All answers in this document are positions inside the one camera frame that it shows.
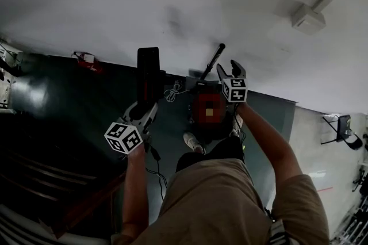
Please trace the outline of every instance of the fiducial marker cube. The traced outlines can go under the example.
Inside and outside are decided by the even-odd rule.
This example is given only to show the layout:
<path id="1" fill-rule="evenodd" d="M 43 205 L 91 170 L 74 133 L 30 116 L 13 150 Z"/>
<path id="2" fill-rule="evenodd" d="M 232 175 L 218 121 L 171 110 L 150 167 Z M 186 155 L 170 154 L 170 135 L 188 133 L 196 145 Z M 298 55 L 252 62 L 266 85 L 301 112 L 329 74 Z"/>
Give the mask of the fiducial marker cube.
<path id="1" fill-rule="evenodd" d="M 133 125 L 113 122 L 105 133 L 105 138 L 113 150 L 129 154 L 138 147 L 143 140 L 138 129 Z"/>
<path id="2" fill-rule="evenodd" d="M 229 102 L 245 102 L 248 94 L 248 83 L 245 78 L 225 78 L 223 94 Z"/>

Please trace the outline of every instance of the white sneaker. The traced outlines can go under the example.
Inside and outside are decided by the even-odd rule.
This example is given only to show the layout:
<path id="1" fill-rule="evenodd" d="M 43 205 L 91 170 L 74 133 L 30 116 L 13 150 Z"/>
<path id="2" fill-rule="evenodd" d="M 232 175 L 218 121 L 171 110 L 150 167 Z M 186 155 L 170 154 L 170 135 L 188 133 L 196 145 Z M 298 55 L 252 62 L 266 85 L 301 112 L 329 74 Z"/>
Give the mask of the white sneaker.
<path id="1" fill-rule="evenodd" d="M 240 135 L 240 128 L 243 125 L 243 119 L 240 117 L 239 114 L 236 114 L 232 119 L 232 130 L 230 136 L 238 136 Z"/>
<path id="2" fill-rule="evenodd" d="M 183 135 L 184 142 L 191 148 L 194 152 L 196 148 L 201 148 L 202 153 L 206 154 L 206 149 L 198 142 L 197 138 L 191 132 L 185 132 Z"/>

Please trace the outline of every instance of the red object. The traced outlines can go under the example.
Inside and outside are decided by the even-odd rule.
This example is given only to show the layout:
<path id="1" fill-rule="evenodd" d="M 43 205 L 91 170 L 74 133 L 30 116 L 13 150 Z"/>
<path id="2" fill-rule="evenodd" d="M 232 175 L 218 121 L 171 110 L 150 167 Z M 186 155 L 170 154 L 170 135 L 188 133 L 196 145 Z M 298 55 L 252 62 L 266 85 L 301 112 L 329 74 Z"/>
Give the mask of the red object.
<path id="1" fill-rule="evenodd" d="M 213 128 L 222 123 L 226 114 L 225 98 L 213 88 L 201 90 L 193 101 L 193 118 L 203 128 Z"/>
<path id="2" fill-rule="evenodd" d="M 322 192 L 322 191 L 326 191 L 326 190 L 331 190 L 333 189 L 334 187 L 327 187 L 325 189 L 321 189 L 321 190 L 317 190 L 317 192 Z"/>
<path id="3" fill-rule="evenodd" d="M 76 55 L 78 57 L 78 65 L 84 68 L 88 68 L 96 73 L 102 73 L 103 72 L 103 68 L 100 65 L 99 61 L 96 59 L 96 57 L 94 56 L 93 58 L 93 63 L 89 63 L 85 61 L 85 55 L 92 55 L 89 53 L 80 53 L 79 55 L 77 55 L 76 53 L 74 53 L 74 55 Z"/>

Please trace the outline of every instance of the floor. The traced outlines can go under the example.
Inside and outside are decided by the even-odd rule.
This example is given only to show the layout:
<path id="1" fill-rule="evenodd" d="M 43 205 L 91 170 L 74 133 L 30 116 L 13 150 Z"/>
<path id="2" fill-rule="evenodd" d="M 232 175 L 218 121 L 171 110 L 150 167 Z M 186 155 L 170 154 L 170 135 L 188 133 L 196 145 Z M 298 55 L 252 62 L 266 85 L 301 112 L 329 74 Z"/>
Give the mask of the floor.
<path id="1" fill-rule="evenodd" d="M 76 60 L 70 58 L 21 54 L 18 59 L 24 75 L 12 84 L 10 107 L 27 111 L 38 119 L 58 120 L 93 146 L 91 152 L 99 154 L 101 161 L 119 160 L 121 154 L 109 147 L 104 133 L 136 99 L 134 68 L 103 63 L 104 72 L 99 75 L 78 67 Z M 152 145 L 162 158 L 160 171 L 167 180 L 175 173 L 180 156 L 190 151 L 182 139 L 189 127 L 189 98 L 188 94 L 182 94 L 173 103 L 160 100 L 159 112 L 151 127 Z M 248 103 L 289 139 L 294 103 L 253 92 L 248 93 Z M 244 131 L 247 133 L 246 164 L 266 204 L 274 186 L 273 171 L 252 135 L 245 127 Z M 152 156 L 148 154 L 146 158 L 147 167 L 156 170 Z M 158 177 L 152 174 L 148 174 L 148 194 L 150 222 L 153 222 L 159 213 L 161 197 Z"/>
<path id="2" fill-rule="evenodd" d="M 69 128 L 72 126 L 73 133 L 93 146 L 91 152 L 100 154 L 101 161 L 119 160 L 120 153 L 114 152 L 103 136 L 110 123 L 135 101 L 134 68 L 103 63 L 104 73 L 97 75 L 78 67 L 74 59 L 27 54 L 20 54 L 17 59 L 22 63 L 24 75 L 12 83 L 11 108 L 27 111 L 38 119 L 57 119 Z M 162 158 L 160 171 L 168 180 L 180 156 L 189 151 L 182 140 L 183 132 L 189 127 L 189 98 L 188 94 L 182 94 L 173 103 L 160 100 L 158 116 L 151 127 L 152 145 Z M 343 142 L 320 145 L 321 137 L 326 140 L 332 134 L 321 120 L 321 113 L 253 92 L 248 94 L 248 103 L 286 140 L 290 139 L 303 172 L 311 175 L 319 191 L 333 235 L 346 212 L 360 198 L 359 192 L 352 193 L 351 189 L 363 148 L 353 151 Z M 362 114 L 352 115 L 352 129 L 360 137 L 365 132 L 365 119 Z M 273 171 L 247 128 L 243 130 L 247 134 L 244 141 L 247 167 L 263 203 L 270 207 L 274 197 Z M 156 170 L 152 156 L 148 154 L 146 158 L 147 167 Z M 153 222 L 159 213 L 161 197 L 158 177 L 152 174 L 148 174 L 148 194 L 150 222 Z"/>
<path id="3" fill-rule="evenodd" d="M 348 210 L 361 197 L 359 190 L 352 192 L 352 181 L 358 175 L 358 161 L 363 158 L 364 148 L 354 151 L 344 142 L 321 145 L 321 138 L 327 141 L 335 135 L 321 117 L 319 112 L 296 107 L 290 145 L 302 171 L 312 177 L 319 191 L 333 236 Z M 351 115 L 351 129 L 360 138 L 366 132 L 365 125 L 364 114 Z"/>

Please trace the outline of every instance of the beige t-shirt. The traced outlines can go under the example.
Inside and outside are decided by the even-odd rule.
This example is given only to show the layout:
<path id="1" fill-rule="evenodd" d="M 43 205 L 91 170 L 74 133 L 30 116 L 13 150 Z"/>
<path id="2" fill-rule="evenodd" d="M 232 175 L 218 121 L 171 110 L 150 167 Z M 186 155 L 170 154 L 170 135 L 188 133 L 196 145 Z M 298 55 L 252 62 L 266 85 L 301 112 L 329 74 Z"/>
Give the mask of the beige t-shirt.
<path id="1" fill-rule="evenodd" d="M 328 244 L 327 219 L 309 176 L 282 184 L 272 214 L 301 244 Z M 267 244 L 270 226 L 244 163 L 206 160 L 174 175 L 155 223 L 133 243 L 121 236 L 115 244 Z"/>

